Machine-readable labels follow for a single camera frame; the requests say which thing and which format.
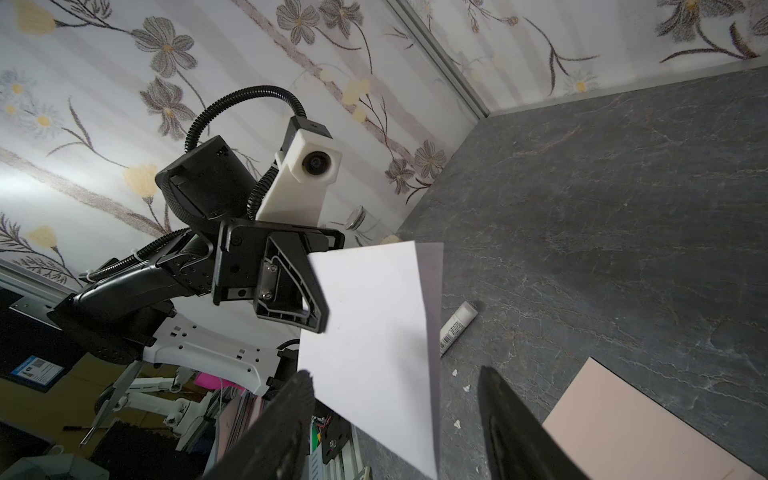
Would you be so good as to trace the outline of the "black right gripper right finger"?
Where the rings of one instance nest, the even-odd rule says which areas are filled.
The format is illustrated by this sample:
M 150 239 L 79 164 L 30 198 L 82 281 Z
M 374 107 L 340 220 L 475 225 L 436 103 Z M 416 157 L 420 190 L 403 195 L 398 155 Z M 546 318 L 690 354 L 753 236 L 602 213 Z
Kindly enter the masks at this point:
M 478 404 L 493 479 L 586 477 L 492 367 L 480 369 Z

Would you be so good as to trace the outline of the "white letter paper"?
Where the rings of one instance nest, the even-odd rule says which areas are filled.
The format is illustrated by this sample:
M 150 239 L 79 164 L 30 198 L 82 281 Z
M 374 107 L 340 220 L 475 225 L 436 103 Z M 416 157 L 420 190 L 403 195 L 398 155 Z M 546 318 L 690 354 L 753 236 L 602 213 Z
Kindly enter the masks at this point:
M 299 347 L 316 399 L 430 479 L 440 456 L 443 251 L 406 241 L 310 254 L 330 314 Z

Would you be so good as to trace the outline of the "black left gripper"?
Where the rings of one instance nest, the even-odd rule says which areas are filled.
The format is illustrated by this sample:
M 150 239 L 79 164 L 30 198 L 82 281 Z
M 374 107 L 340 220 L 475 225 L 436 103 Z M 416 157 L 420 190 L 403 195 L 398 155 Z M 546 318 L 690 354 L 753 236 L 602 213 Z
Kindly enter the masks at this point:
M 214 302 L 250 299 L 262 320 L 322 333 L 329 307 L 309 255 L 344 245 L 345 235 L 334 229 L 224 221 L 216 248 Z

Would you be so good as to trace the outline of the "white glue stick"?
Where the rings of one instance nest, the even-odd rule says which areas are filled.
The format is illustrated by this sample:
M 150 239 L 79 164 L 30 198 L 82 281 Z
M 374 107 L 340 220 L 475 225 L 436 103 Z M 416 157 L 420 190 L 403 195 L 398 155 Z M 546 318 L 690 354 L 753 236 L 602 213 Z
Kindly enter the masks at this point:
M 478 315 L 478 310 L 464 301 L 440 330 L 440 355 L 443 356 Z

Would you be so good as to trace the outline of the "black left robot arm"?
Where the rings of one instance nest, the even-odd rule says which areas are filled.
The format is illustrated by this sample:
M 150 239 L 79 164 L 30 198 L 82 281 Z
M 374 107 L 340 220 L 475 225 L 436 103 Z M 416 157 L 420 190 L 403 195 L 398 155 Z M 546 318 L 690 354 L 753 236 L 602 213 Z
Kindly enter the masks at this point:
M 285 102 L 292 117 L 274 163 L 255 177 L 223 138 L 202 133 L 227 109 L 260 98 Z M 284 88 L 251 86 L 218 99 L 191 123 L 183 155 L 155 177 L 182 228 L 89 273 L 50 320 L 119 365 L 156 342 L 177 297 L 247 301 L 261 320 L 322 332 L 330 308 L 309 256 L 344 246 L 341 232 L 319 224 L 341 160 L 328 128 Z

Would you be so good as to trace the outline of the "stack of coloured folders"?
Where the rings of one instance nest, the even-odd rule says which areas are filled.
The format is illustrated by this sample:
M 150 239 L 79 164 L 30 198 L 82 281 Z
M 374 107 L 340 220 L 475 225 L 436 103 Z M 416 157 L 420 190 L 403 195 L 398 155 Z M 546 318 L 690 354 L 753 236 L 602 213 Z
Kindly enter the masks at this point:
M 235 389 L 216 421 L 216 442 L 211 452 L 213 463 L 221 460 L 255 423 L 265 404 L 262 397 Z

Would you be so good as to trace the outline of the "pink paper envelope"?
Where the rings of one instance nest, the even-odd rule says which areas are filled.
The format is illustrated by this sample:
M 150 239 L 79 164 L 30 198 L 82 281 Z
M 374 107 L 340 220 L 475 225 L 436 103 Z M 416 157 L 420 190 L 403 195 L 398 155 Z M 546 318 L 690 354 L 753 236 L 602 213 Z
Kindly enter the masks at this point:
M 543 427 L 590 479 L 762 477 L 592 358 Z

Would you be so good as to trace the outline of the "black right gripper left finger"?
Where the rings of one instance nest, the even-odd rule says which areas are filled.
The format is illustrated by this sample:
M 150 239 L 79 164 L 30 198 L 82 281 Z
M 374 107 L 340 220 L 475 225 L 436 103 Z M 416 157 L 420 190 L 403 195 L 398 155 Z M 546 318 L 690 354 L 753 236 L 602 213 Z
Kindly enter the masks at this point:
M 301 479 L 315 409 L 310 373 L 300 370 L 206 479 Z

